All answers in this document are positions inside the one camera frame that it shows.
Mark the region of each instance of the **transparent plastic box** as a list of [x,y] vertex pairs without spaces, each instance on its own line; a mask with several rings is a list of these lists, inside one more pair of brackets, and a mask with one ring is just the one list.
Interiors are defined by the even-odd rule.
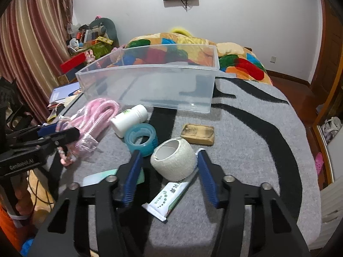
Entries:
[[76,77],[88,100],[208,113],[218,69],[214,45],[162,44],[118,49]]

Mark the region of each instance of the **striped curtain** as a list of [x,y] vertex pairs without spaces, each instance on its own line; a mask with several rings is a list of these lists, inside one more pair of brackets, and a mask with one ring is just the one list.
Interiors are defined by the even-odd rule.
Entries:
[[58,86],[60,64],[70,56],[66,26],[72,0],[12,0],[0,18],[0,75],[17,79],[35,117],[49,116],[50,94]]

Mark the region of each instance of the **bed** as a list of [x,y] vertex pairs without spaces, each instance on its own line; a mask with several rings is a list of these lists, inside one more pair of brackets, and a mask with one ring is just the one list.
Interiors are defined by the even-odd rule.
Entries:
[[[126,47],[166,42],[214,44],[179,34],[159,33],[137,37]],[[310,244],[320,232],[321,208],[317,173],[305,128],[251,51],[233,43],[215,45],[221,70],[216,71],[210,113],[148,107],[147,122],[155,127],[159,143],[179,137],[186,123],[214,126],[214,145],[206,147],[212,162],[243,183],[256,186],[271,183]],[[85,103],[85,97],[80,96],[64,115],[73,115]],[[197,150],[204,146],[192,147]],[[125,143],[109,129],[87,161],[77,160],[66,169],[61,167],[58,156],[48,159],[45,169],[58,182],[54,190],[50,186],[50,192],[61,193],[70,183],[81,183],[84,177],[115,169],[129,159]],[[171,212],[168,222],[162,223],[141,205],[150,202],[167,180],[152,168],[149,157],[144,158],[143,170],[145,182],[137,186],[132,207],[120,215],[128,246],[146,257],[210,256],[223,210],[208,202],[199,176]],[[89,209],[89,214],[90,247],[97,250],[94,208]],[[247,245],[243,246],[244,252],[247,254]]]

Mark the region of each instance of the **white bottle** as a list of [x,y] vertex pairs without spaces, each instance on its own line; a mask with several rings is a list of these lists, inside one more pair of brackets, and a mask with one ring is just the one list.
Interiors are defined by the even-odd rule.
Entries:
[[126,131],[133,125],[145,122],[148,119],[148,111],[143,105],[136,105],[125,110],[111,119],[111,125],[116,135],[123,138]]

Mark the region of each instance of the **blue book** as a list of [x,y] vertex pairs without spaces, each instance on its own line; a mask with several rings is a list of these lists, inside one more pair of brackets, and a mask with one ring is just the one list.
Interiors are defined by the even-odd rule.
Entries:
[[73,93],[78,89],[80,89],[80,83],[78,82],[54,89],[53,93],[51,94],[49,104],[67,98],[70,93]]

